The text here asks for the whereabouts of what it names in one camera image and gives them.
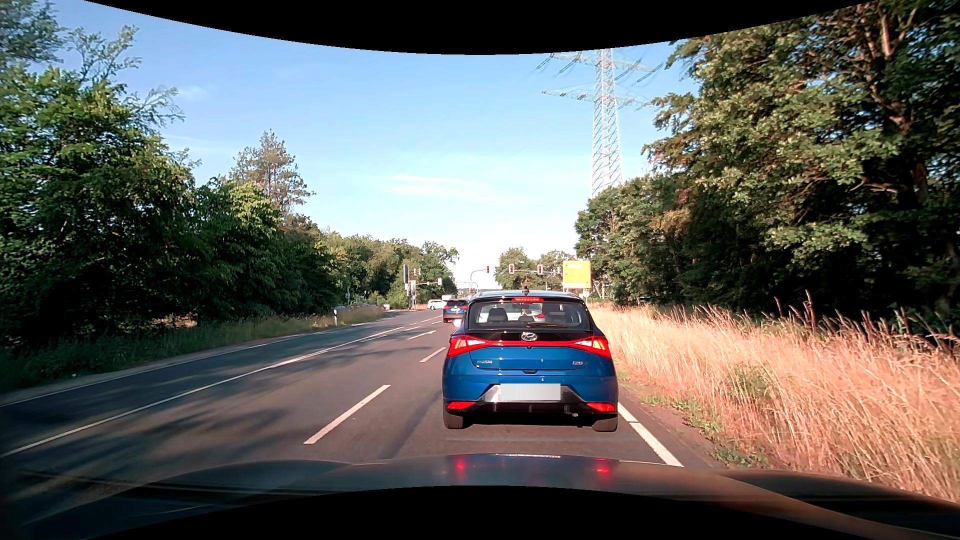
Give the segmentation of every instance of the grass verge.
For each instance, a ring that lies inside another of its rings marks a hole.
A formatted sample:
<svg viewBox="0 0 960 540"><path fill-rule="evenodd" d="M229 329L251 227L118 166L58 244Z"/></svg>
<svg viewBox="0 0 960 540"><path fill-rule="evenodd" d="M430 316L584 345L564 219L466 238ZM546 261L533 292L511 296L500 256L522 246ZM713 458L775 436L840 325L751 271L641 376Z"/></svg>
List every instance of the grass verge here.
<svg viewBox="0 0 960 540"><path fill-rule="evenodd" d="M681 411L717 457L960 503L960 364L949 348L884 322L590 311L642 399Z"/></svg>
<svg viewBox="0 0 960 540"><path fill-rule="evenodd" d="M340 310L337 326L375 321L383 316L381 307ZM118 371L172 356L332 328L333 323L333 315L270 317L177 328L145 337L103 336L83 341L63 341L22 355L0 351L0 388L28 388L83 375Z"/></svg>

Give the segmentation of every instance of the blue car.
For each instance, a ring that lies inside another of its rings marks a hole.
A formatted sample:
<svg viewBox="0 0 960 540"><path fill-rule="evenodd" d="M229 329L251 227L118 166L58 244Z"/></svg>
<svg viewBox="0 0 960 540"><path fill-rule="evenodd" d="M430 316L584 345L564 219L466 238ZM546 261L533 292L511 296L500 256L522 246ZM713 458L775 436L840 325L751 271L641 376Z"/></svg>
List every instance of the blue car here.
<svg viewBox="0 0 960 540"><path fill-rule="evenodd" d="M616 431L610 343L587 305L558 291L490 291L470 299L444 361L444 425L480 412L553 412Z"/></svg>
<svg viewBox="0 0 960 540"><path fill-rule="evenodd" d="M444 306L444 322L448 323L453 319L463 319L467 314L467 301L462 298L452 298L446 301Z"/></svg>

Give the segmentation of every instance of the blurred license plate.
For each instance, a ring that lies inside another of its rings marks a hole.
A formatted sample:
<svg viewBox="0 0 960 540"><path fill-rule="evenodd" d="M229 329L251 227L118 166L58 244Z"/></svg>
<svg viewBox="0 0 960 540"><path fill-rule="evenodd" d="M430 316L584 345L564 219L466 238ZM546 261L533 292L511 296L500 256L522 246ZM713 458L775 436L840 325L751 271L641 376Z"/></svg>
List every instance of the blurred license plate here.
<svg viewBox="0 0 960 540"><path fill-rule="evenodd" d="M500 384L500 400L505 402L558 402L560 400L560 385L542 382Z"/></svg>

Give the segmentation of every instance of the road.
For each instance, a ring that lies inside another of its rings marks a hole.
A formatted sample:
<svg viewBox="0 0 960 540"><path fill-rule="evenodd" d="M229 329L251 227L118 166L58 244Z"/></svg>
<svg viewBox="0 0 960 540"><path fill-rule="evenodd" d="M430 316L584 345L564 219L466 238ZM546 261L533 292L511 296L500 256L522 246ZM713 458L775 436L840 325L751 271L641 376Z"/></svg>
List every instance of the road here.
<svg viewBox="0 0 960 540"><path fill-rule="evenodd" d="M128 482L271 459L362 462L461 453L572 454L709 468L621 391L620 425L480 424L447 430L441 369L453 327L433 311L0 403L11 502L33 519Z"/></svg>

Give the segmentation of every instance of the blue sky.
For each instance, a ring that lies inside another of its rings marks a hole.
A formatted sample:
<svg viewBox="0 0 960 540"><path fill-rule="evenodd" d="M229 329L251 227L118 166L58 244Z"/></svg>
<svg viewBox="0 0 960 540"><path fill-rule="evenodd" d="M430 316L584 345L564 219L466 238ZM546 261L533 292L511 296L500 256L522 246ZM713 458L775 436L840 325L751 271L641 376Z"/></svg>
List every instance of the blue sky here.
<svg viewBox="0 0 960 540"><path fill-rule="evenodd" d="M56 0L61 25L113 38L139 29L138 69L121 80L141 92L175 86L186 119L163 132L203 164L198 181L226 173L233 158L273 130L317 194L300 208L344 235L434 240L456 247L459 281L521 246L530 257L573 253L577 211L589 196L592 103L545 95L592 85L593 68L535 68L541 55L417 55L324 47L246 36ZM624 50L649 66L667 43ZM631 73L622 83L635 81ZM655 73L632 93L692 91L681 68ZM625 178L641 174L641 147L663 133L654 110L619 115ZM540 204L530 211L530 201ZM522 206L523 212L515 209ZM497 285L487 274L481 287Z"/></svg>

